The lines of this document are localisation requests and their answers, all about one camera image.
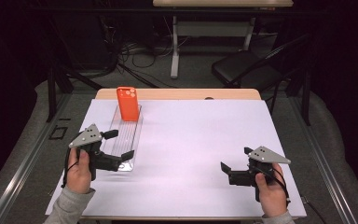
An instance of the wooden desk top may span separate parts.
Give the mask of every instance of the wooden desk top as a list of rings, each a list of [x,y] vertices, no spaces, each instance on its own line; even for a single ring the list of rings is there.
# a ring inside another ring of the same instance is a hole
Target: wooden desk top
[[[153,0],[155,7],[291,7],[292,0]]]
[[[203,100],[244,99],[261,100],[254,89],[137,89],[138,100]],[[100,89],[95,96],[97,100],[117,99],[116,89]]]

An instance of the chair leg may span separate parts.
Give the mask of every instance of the chair leg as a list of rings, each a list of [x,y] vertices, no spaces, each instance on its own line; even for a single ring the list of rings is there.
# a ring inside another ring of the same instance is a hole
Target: chair leg
[[[281,82],[279,82],[279,83],[275,86],[274,95],[272,96],[271,107],[269,108],[269,113],[270,113],[270,115],[272,115],[272,112],[273,112],[273,110],[274,110],[275,100],[277,99],[278,89],[279,89],[279,85],[280,85],[280,84],[281,84]]]

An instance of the chair seat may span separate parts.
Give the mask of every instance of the chair seat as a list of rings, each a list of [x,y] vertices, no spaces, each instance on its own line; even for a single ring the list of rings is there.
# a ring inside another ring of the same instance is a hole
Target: chair seat
[[[249,50],[242,50],[217,61],[212,65],[212,73],[225,85],[260,59]],[[255,69],[241,79],[241,88],[263,91],[282,79],[282,74],[271,66]]]

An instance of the black chair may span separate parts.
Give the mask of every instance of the black chair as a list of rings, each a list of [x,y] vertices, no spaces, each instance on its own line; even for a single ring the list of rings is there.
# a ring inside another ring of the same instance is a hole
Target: black chair
[[[289,72],[279,72],[282,57],[294,53],[307,43],[309,35],[281,45],[264,58],[258,58],[250,50],[242,50],[213,63],[212,73],[224,84],[224,88],[256,89],[259,92],[275,86],[274,93],[266,101],[272,99],[269,113],[272,114],[278,89],[281,82],[300,71],[301,66],[291,66]]]

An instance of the person's left hand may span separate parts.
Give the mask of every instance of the person's left hand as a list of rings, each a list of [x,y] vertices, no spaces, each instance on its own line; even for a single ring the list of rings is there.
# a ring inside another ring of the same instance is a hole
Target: person's left hand
[[[69,190],[81,194],[90,192],[91,172],[89,163],[89,154],[85,150],[80,150],[79,159],[77,161],[76,148],[71,148],[68,166],[70,167],[73,164],[74,166],[72,166],[67,173],[66,186]]]

